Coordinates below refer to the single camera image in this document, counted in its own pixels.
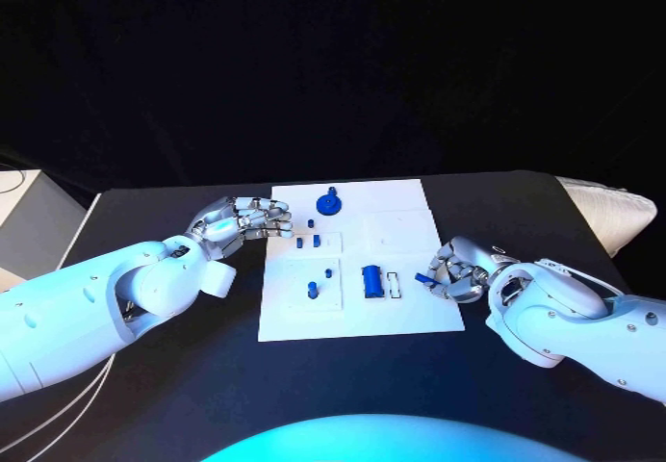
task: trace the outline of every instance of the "black curtain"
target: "black curtain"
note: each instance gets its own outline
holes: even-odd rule
[[[110,188],[523,168],[659,205],[656,12],[604,8],[4,2],[0,162],[84,203]],[[617,258],[655,295],[660,229]]]

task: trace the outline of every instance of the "robotic hand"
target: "robotic hand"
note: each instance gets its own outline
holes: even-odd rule
[[[601,298],[572,274],[614,296]],[[417,280],[459,303],[489,293],[486,324],[526,361],[552,368],[570,357],[614,386],[666,401],[666,301],[624,295],[551,260],[521,263],[461,237],[444,244]]]
[[[225,297],[237,270],[216,260],[245,240],[293,236],[287,209],[270,199],[224,197],[182,236],[131,245],[0,294],[0,401],[88,369],[190,307],[199,291]]]

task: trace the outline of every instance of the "white board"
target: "white board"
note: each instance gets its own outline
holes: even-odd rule
[[[343,208],[326,217],[316,200],[330,186]],[[260,342],[464,330],[457,303],[414,280],[441,246],[421,180],[277,186],[273,199],[288,204],[296,236],[267,243]],[[365,298],[362,268],[369,265],[382,269],[384,298]],[[401,298],[389,295],[389,272]],[[316,299],[307,295],[310,282]]]

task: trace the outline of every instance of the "white cushion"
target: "white cushion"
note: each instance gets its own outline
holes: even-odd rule
[[[611,257],[656,217],[655,203],[600,183],[557,177]]]

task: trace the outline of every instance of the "black table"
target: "black table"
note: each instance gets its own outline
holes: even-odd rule
[[[466,235],[626,290],[554,177],[515,171],[428,176],[422,183],[443,243]],[[224,195],[270,197],[271,185],[107,192],[66,265],[182,233]],[[359,413],[480,424],[591,459],[666,455],[663,405],[572,360],[552,370],[523,361],[484,324],[486,298],[461,305],[464,332],[258,343],[264,258],[265,243],[247,243],[226,261],[239,271],[228,298],[200,295],[121,351],[91,410],[43,460],[196,460],[270,428]],[[97,369],[0,404],[3,440],[53,414]],[[68,419],[7,455],[30,456]]]

